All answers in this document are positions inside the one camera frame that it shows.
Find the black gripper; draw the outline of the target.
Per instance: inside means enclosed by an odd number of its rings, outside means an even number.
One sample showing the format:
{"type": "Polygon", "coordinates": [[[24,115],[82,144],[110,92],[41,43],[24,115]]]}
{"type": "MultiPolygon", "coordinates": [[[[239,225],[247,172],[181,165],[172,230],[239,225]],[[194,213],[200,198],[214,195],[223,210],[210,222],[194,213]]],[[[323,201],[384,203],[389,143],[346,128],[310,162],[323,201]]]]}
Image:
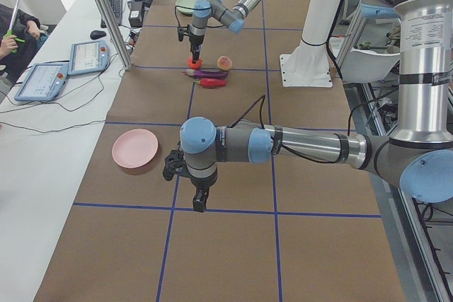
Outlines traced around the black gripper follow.
{"type": "Polygon", "coordinates": [[[217,181],[218,172],[214,171],[206,178],[198,178],[189,174],[191,183],[195,186],[196,193],[193,197],[193,210],[204,212],[207,208],[207,200],[210,193],[210,188],[217,181]]]}
{"type": "Polygon", "coordinates": [[[189,33],[192,54],[191,64],[196,64],[196,62],[200,60],[201,44],[203,43],[204,38],[204,34],[196,35],[195,33],[189,33]]]}

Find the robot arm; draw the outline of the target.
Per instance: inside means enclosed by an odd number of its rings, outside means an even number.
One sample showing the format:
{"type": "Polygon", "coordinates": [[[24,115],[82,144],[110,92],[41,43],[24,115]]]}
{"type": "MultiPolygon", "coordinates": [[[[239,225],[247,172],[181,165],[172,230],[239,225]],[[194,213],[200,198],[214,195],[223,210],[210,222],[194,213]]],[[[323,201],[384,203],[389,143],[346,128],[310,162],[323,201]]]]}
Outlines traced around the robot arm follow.
{"type": "Polygon", "coordinates": [[[237,34],[244,27],[244,21],[261,0],[239,0],[227,8],[222,0],[197,0],[193,7],[192,22],[186,29],[178,31],[178,39],[189,37],[192,60],[190,66],[200,60],[200,51],[207,29],[208,20],[214,18],[231,32],[237,34]]]}
{"type": "Polygon", "coordinates": [[[401,19],[398,124],[388,137],[343,135],[238,120],[216,127],[193,117],[180,128],[180,173],[194,184],[203,212],[219,162],[264,163],[290,153],[315,163],[347,163],[378,175],[425,203],[452,198],[452,0],[362,0],[365,15],[401,19]]]}

